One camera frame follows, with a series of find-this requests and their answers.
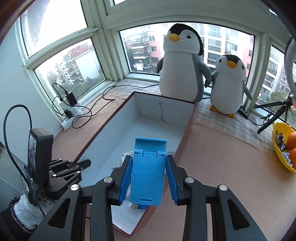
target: silver screw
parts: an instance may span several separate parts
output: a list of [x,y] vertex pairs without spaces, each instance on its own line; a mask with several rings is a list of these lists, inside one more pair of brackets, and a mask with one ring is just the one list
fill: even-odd
[[220,185],[219,188],[221,191],[227,191],[227,189],[228,189],[228,187],[224,184]]
[[194,182],[194,179],[192,177],[187,177],[185,179],[185,182],[187,182],[187,183],[193,183]]
[[77,184],[73,184],[70,188],[72,191],[76,191],[79,188],[79,186]]
[[104,178],[104,182],[106,182],[106,183],[110,183],[112,181],[113,181],[113,178],[112,177],[106,177],[106,178]]

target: cardboard box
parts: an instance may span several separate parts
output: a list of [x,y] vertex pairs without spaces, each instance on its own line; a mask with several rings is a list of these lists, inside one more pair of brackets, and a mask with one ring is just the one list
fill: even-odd
[[[96,184],[111,175],[121,164],[121,156],[134,150],[135,137],[167,139],[167,152],[181,153],[184,133],[193,116],[195,104],[164,96],[133,92],[91,138],[76,158],[90,159],[91,166],[82,172],[81,186]],[[155,207],[147,210],[129,208],[129,200],[112,206],[114,227],[127,237],[133,236],[148,222]]]

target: blue gripper pad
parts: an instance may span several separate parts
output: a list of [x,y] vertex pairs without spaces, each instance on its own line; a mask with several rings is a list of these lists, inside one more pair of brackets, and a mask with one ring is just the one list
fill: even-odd
[[167,140],[136,137],[130,202],[159,205],[163,195]]
[[128,191],[128,186],[131,183],[131,172],[133,169],[133,158],[130,157],[128,160],[128,164],[126,166],[126,171],[123,175],[121,185],[120,185],[120,196],[119,196],[119,203],[122,204],[123,201],[126,199],[126,193]]
[[168,157],[165,158],[165,170],[167,172],[168,184],[170,186],[170,194],[172,195],[172,199],[173,199],[173,201],[175,201],[175,204],[177,204],[179,201],[178,187],[177,187],[175,176],[174,176],[172,166],[170,164],[170,160]]

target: large penguin plush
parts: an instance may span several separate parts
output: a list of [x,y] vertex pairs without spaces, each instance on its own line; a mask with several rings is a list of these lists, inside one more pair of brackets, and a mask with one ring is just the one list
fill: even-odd
[[212,93],[210,109],[234,117],[242,104],[245,93],[252,100],[244,79],[246,67],[235,55],[223,55],[217,60],[216,70],[212,73]]
[[211,72],[203,62],[203,44],[198,33],[185,24],[176,23],[163,42],[164,57],[158,62],[159,87],[164,96],[199,102],[203,95],[203,77]]

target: penguin beak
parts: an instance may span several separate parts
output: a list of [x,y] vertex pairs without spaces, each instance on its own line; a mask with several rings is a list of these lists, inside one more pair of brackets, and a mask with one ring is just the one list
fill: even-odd
[[227,65],[232,69],[234,69],[237,66],[236,63],[234,63],[233,61],[227,61]]
[[177,35],[177,34],[170,34],[168,37],[173,42],[177,42],[180,39],[179,35]]

